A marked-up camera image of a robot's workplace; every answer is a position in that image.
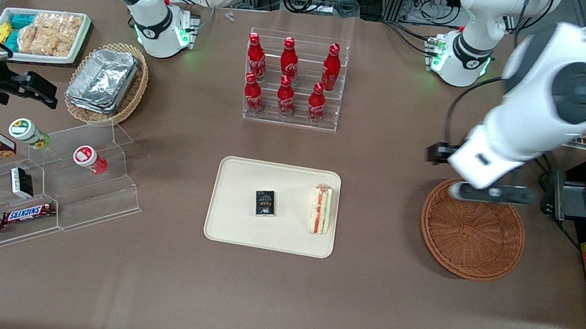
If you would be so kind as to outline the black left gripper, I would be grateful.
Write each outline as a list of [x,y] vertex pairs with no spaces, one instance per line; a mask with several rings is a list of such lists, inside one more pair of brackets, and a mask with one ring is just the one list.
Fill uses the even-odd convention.
[[427,149],[426,161],[434,165],[448,163],[448,159],[455,154],[462,145],[435,143]]

